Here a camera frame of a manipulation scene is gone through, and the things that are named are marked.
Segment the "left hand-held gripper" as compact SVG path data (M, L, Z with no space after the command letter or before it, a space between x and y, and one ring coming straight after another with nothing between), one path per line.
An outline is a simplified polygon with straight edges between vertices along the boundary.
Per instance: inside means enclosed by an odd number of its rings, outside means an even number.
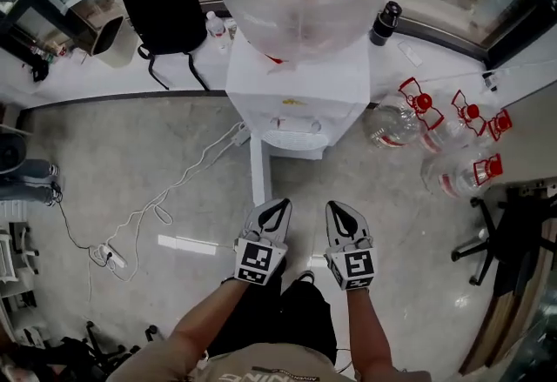
M289 198L276 198L256 206L248 215L234 251L234 278L265 286L288 251L285 241L292 215Z

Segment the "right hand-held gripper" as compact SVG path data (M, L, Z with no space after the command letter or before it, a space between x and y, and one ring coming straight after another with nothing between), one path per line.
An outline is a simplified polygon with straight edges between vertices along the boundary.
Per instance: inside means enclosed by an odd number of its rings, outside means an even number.
M366 219L350 205L330 200L325 205L327 267L342 291L367 288L376 271L376 249Z

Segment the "white water dispenser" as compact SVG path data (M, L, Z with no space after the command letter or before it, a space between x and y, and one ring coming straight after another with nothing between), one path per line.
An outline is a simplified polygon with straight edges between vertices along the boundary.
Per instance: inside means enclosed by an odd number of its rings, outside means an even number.
M320 62L279 64L238 33L225 92L251 134L252 197L272 197L271 158L320 160L370 103L368 42Z

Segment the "person's right forearm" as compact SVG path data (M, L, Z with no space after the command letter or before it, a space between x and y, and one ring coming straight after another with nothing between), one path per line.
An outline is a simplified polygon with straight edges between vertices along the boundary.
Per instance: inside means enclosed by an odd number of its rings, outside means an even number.
M373 308L368 290L346 293L349 341L354 370L364 379L391 378L393 366L386 334Z

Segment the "person's black shorts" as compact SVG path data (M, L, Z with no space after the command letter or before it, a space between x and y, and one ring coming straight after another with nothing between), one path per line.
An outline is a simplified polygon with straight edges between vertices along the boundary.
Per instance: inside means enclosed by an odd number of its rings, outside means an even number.
M337 340L331 307L319 289L295 280L285 291L281 281L249 285L209 345L211 357L259 343L301 345L337 359Z

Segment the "person's short-sleeved shirt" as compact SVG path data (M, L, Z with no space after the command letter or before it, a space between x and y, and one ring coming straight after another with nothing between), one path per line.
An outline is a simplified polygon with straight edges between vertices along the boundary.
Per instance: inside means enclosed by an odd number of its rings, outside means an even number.
M383 339L377 344L352 339L350 349L356 380L338 373L325 354L287 343L249 345L209 359L201 370L194 360L183 359L169 376L191 375L196 382L432 382L429 372L395 369Z

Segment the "black office chair base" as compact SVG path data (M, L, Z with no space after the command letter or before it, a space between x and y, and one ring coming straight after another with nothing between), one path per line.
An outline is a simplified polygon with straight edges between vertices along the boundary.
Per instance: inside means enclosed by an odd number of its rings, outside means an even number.
M500 297L511 292L515 297L524 295L527 283L534 275L540 249L557 251L557 240L542 237L542 225L550 218L557 218L557 193L549 198L510 196L499 201L502 210L498 224L494 223L487 204L482 198L471 198L470 205L480 208L487 228L486 238L467 249L456 248L451 260L456 262L480 252L486 254L480 275L472 276L469 284L480 286L494 260L502 267L503 275L495 279L493 293Z

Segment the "clear plastic flat sheet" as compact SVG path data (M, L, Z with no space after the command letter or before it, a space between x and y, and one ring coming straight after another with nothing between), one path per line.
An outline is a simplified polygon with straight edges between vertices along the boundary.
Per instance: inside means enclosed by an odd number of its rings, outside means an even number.
M415 68L419 68L423 64L423 60L421 59L421 57L413 50L413 48L408 43L400 42L398 44L398 48Z

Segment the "small plastic bottle red label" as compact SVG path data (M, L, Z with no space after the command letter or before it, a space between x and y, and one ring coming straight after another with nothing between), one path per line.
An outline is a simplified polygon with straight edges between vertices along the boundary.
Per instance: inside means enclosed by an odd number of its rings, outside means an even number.
M212 37L221 38L226 34L224 21L216 15L214 11L208 11L206 14L206 29Z

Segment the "black thermos bottle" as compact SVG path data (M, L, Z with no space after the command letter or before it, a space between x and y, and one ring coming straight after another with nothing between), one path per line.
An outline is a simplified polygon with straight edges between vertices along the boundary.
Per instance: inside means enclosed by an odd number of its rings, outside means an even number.
M384 46L397 28L401 14L400 5L389 1L373 22L369 33L371 43L376 46Z

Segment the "black backpack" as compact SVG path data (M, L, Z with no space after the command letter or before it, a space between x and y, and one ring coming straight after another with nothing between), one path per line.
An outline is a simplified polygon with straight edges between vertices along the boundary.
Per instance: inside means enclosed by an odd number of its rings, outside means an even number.
M193 77L208 91L210 88L198 73L193 56L208 35L199 0L123 0L123 3L141 40L138 55L149 62L151 77L167 89L155 74L154 63L163 55L183 54L188 57Z

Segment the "white waste bin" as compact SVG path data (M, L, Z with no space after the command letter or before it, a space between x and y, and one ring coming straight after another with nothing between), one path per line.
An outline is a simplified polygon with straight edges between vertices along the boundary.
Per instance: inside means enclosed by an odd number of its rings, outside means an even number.
M138 35L124 16L115 17L98 32L91 56L112 68L128 65L138 47Z

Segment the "white office chair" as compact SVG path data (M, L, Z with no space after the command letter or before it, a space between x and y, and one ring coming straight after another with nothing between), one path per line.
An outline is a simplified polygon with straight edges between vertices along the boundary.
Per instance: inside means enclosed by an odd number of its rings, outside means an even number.
M25 201L0 201L0 282L26 285L39 273Z

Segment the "dark gray chair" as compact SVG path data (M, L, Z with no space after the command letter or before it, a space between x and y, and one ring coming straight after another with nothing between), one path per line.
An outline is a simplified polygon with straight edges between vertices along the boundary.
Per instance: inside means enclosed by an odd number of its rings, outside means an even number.
M27 145L17 133L0 133L0 174L16 170L25 160Z

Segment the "black pouch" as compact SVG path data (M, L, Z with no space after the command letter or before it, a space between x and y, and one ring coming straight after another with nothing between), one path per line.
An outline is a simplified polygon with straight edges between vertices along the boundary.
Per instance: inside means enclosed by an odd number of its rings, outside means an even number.
M42 82L49 74L49 62L38 54L31 56L30 71L34 83Z

